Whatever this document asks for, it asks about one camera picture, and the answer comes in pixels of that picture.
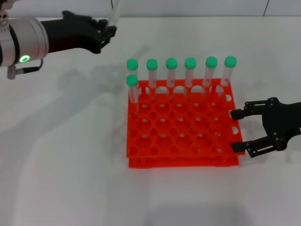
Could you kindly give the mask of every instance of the green indicator light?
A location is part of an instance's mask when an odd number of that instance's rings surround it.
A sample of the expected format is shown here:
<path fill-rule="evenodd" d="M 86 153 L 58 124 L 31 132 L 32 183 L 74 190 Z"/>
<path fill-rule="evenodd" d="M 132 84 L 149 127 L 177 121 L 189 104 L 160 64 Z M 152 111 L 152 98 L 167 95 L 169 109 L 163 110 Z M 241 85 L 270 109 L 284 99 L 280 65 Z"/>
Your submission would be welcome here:
<path fill-rule="evenodd" d="M 30 59 L 30 56 L 25 55 L 25 56 L 23 56 L 23 57 L 20 58 L 20 62 L 21 63 L 25 63 L 26 61 L 29 61 L 29 59 Z"/>

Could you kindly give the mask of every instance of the white table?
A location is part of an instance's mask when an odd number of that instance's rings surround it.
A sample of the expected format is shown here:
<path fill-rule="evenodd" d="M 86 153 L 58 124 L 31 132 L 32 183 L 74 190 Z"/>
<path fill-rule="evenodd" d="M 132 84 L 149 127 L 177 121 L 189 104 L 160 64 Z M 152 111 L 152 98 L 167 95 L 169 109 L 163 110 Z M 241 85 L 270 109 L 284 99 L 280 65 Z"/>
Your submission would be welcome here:
<path fill-rule="evenodd" d="M 301 18 L 125 18 L 102 54 L 49 54 L 38 73 L 0 77 L 1 226 L 283 226 L 301 222 L 301 137 L 240 167 L 128 169 L 125 63 L 238 58 L 237 108 L 246 100 L 301 101 Z M 265 135 L 260 117 L 243 139 Z"/>

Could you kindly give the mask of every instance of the green cap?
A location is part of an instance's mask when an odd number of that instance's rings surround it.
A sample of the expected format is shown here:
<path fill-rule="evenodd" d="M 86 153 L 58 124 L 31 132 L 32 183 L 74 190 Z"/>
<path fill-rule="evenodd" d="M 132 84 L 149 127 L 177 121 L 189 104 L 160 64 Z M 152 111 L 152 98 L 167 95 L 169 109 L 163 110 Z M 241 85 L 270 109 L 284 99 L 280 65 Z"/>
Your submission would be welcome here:
<path fill-rule="evenodd" d="M 149 59 L 146 62 L 146 68 L 150 71 L 155 71 L 158 68 L 158 61 L 155 59 Z"/>
<path fill-rule="evenodd" d="M 234 56 L 228 56 L 225 59 L 225 66 L 228 68 L 233 68 L 236 66 L 237 59 Z"/>
<path fill-rule="evenodd" d="M 136 75 L 134 74 L 130 74 L 127 76 L 127 85 L 129 87 L 135 87 L 136 85 L 138 85 L 138 78 Z"/>
<path fill-rule="evenodd" d="M 178 61 L 176 58 L 168 58 L 166 60 L 166 67 L 169 69 L 169 70 L 174 70 L 176 69 L 178 66 Z"/>
<path fill-rule="evenodd" d="M 189 57 L 185 60 L 186 69 L 195 69 L 197 66 L 197 61 L 195 58 Z"/>
<path fill-rule="evenodd" d="M 213 56 L 208 57 L 206 60 L 206 67 L 214 69 L 216 68 L 216 66 L 217 66 L 217 58 Z"/>
<path fill-rule="evenodd" d="M 138 61 L 136 59 L 129 59 L 127 61 L 127 69 L 130 71 L 136 71 L 138 69 Z"/>

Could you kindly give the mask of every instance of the test tube rack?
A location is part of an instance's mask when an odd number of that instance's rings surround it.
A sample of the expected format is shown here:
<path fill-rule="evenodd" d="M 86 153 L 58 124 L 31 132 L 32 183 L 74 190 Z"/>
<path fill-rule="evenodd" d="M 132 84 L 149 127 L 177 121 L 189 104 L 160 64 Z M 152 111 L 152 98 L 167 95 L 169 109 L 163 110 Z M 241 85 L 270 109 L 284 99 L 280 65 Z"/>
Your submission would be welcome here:
<path fill-rule="evenodd" d="M 187 88 L 184 80 L 175 80 L 168 88 L 166 80 L 157 80 L 157 88 L 150 89 L 148 81 L 139 81 L 138 104 L 128 101 L 130 168 L 239 165 L 238 156 L 245 153 L 230 147 L 242 141 L 239 123 L 230 116 L 235 110 L 231 84 L 218 96 L 221 79 L 212 79 L 208 88 L 202 82 L 194 79 Z"/>

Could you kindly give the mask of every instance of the held test tube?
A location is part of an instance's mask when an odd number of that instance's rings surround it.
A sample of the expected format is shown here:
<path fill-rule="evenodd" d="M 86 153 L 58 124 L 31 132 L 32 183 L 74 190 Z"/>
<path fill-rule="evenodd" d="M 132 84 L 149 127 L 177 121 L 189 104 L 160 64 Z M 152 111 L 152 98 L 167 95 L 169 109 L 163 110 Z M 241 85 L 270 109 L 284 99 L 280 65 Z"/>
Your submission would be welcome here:
<path fill-rule="evenodd" d="M 146 68 L 149 70 L 149 87 L 153 89 L 157 86 L 157 60 L 149 59 L 146 62 Z"/>
<path fill-rule="evenodd" d="M 127 69 L 129 74 L 138 76 L 138 61 L 136 59 L 129 59 L 127 61 Z"/>
<path fill-rule="evenodd" d="M 234 67 L 236 66 L 237 59 L 234 56 L 228 56 L 225 59 L 225 68 L 222 74 L 221 85 L 226 87 L 229 85 L 230 78 Z"/>
<path fill-rule="evenodd" d="M 206 60 L 206 71 L 203 79 L 203 86 L 209 87 L 214 75 L 214 69 L 217 67 L 217 58 L 210 56 Z"/>
<path fill-rule="evenodd" d="M 185 86 L 191 87 L 193 80 L 193 72 L 197 66 L 197 61 L 195 58 L 189 57 L 185 60 L 186 75 L 185 75 Z"/>
<path fill-rule="evenodd" d="M 175 70 L 178 66 L 178 62 L 176 58 L 168 58 L 166 60 L 166 68 L 168 69 L 167 74 L 167 87 L 172 88 L 174 87 L 175 81 Z"/>
<path fill-rule="evenodd" d="M 127 76 L 128 93 L 132 104 L 137 104 L 139 99 L 138 78 L 134 74 Z"/>

